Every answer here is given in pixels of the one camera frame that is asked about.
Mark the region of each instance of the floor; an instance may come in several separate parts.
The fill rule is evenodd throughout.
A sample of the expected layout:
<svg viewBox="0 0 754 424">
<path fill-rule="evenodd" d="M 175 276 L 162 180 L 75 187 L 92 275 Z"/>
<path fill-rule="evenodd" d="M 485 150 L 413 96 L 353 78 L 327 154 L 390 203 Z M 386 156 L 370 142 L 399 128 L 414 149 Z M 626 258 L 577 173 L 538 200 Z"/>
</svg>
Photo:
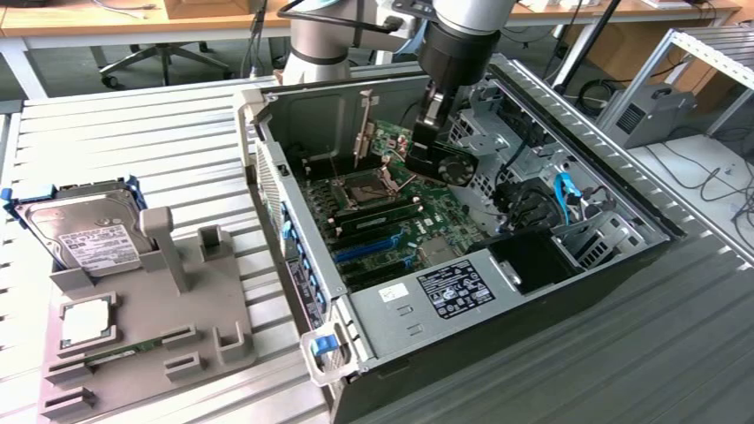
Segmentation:
<svg viewBox="0 0 754 424">
<path fill-rule="evenodd" d="M 511 36 L 515 35 L 519 40 L 533 40 L 545 31 L 542 27 L 534 27 L 526 33 L 511 34 Z M 509 57 L 521 59 L 541 74 L 545 71 L 554 44 L 555 39 L 547 37 L 538 42 L 531 42 L 527 48 L 523 49 L 522 44 L 503 39 L 499 44 L 499 51 Z M 214 51 L 207 55 L 227 63 L 238 73 L 247 42 L 243 40 L 210 42 L 208 46 Z M 196 44 L 188 45 L 186 48 L 198 52 Z M 104 47 L 104 52 L 108 60 L 112 62 L 130 54 L 128 46 L 108 46 Z M 367 64 L 369 54 L 370 50 L 353 49 L 351 60 L 358 64 Z M 100 83 L 95 59 L 88 48 L 39 49 L 32 51 L 32 55 L 39 63 L 47 83 L 47 91 L 51 96 L 104 93 L 111 90 Z M 267 42 L 262 43 L 259 56 L 263 61 L 266 74 L 270 74 L 272 66 L 270 64 Z M 553 73 L 558 64 L 559 60 L 557 59 L 550 66 L 549 73 Z M 175 84 L 206 82 L 223 78 L 222 72 L 182 57 L 174 58 L 174 65 L 170 69 L 171 82 Z M 128 69 L 115 73 L 126 89 L 159 87 L 162 84 L 160 75 L 160 63 L 156 58 L 147 59 Z M 585 66 L 578 73 L 573 86 L 578 90 L 579 82 L 601 76 L 603 76 L 601 70 L 591 66 Z M 24 91 L 15 81 L 4 59 L 0 58 L 0 101 L 24 98 Z"/>
</svg>

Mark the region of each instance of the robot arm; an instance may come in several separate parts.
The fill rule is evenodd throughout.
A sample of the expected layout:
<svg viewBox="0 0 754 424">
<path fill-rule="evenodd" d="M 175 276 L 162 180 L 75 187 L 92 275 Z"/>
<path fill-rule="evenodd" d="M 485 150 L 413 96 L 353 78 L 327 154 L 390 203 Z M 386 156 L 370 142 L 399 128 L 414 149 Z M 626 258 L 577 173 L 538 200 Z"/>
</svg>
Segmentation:
<svg viewBox="0 0 754 424">
<path fill-rule="evenodd" d="M 407 167 L 434 179 L 465 186 L 474 176 L 477 158 L 437 144 L 458 89 L 485 75 L 515 0 L 435 0 L 430 5 L 401 0 L 401 11 L 421 11 L 430 21 L 418 62 L 429 74 L 422 109 L 414 126 Z"/>
<path fill-rule="evenodd" d="M 477 158 L 435 142 L 462 86 L 485 75 L 515 0 L 295 0 L 283 10 L 316 11 L 291 17 L 292 54 L 284 84 L 347 78 L 347 49 L 395 50 L 414 36 L 419 21 L 427 29 L 418 62 L 431 81 L 414 126 L 407 168 L 451 185 L 465 186 Z"/>
<path fill-rule="evenodd" d="M 349 77 L 351 47 L 395 51 L 414 37 L 419 19 L 390 0 L 294 0 L 278 16 L 291 19 L 291 55 L 283 84 Z"/>
</svg>

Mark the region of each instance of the warning label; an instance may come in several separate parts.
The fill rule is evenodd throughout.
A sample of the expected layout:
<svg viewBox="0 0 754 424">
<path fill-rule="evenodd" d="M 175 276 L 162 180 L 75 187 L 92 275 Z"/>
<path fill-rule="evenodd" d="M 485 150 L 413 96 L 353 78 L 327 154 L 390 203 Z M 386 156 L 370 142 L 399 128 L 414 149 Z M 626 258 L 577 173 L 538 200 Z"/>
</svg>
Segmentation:
<svg viewBox="0 0 754 424">
<path fill-rule="evenodd" d="M 64 234 L 60 241 L 84 271 L 139 261 L 136 247 L 123 225 Z"/>
<path fill-rule="evenodd" d="M 438 315 L 446 320 L 495 299 L 469 261 L 454 263 L 418 280 Z"/>
</svg>

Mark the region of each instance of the green circuit board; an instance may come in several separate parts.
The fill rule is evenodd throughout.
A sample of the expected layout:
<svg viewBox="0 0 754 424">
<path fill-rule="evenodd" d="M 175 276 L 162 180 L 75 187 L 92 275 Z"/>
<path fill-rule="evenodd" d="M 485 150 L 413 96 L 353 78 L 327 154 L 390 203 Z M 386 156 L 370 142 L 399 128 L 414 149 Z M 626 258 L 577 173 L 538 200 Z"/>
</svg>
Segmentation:
<svg viewBox="0 0 754 424">
<path fill-rule="evenodd" d="M 487 237 L 447 186 L 406 170 L 410 136 L 406 128 L 377 121 L 371 152 L 382 155 L 383 167 L 302 181 L 319 231 L 354 291 L 459 257 Z M 349 217 L 371 210 L 381 212 L 354 226 L 342 223 L 338 227 L 332 222 L 334 216 Z M 361 231 L 359 225 L 367 228 Z M 349 234 L 338 233 L 339 229 L 350 229 Z M 391 239 L 395 243 L 390 248 L 343 260 L 345 253 L 361 252 L 366 246 Z"/>
</svg>

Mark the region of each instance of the office chair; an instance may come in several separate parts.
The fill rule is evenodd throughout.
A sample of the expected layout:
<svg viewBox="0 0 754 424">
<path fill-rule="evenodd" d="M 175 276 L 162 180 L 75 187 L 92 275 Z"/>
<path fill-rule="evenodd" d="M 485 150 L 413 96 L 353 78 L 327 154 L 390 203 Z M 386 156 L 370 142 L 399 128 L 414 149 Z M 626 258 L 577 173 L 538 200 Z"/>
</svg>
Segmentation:
<svg viewBox="0 0 754 424">
<path fill-rule="evenodd" d="M 104 66 L 99 70 L 99 73 L 103 76 L 102 81 L 106 87 L 108 88 L 120 87 L 118 85 L 118 78 L 114 75 L 111 75 L 112 72 L 124 69 L 131 64 L 135 64 L 136 62 L 142 62 L 143 60 L 154 56 L 160 57 L 160 62 L 163 64 L 164 86 L 170 86 L 170 72 L 167 70 L 167 67 L 172 64 L 172 61 L 170 59 L 172 55 L 191 59 L 202 64 L 208 64 L 214 68 L 223 71 L 223 78 L 226 80 L 231 79 L 234 77 L 234 73 L 231 72 L 227 64 L 224 64 L 219 60 L 212 59 L 211 57 L 198 55 L 194 51 L 182 49 L 182 46 L 186 46 L 187 44 L 191 44 L 191 42 L 170 42 L 170 43 L 160 42 L 155 44 L 152 47 L 147 47 L 146 49 L 142 49 L 138 44 L 131 44 L 128 46 L 128 48 L 131 49 L 131 55 L 126 56 L 118 62 L 110 64 L 108 66 Z M 206 42 L 199 42 L 199 51 L 202 53 L 207 53 L 210 51 Z"/>
</svg>

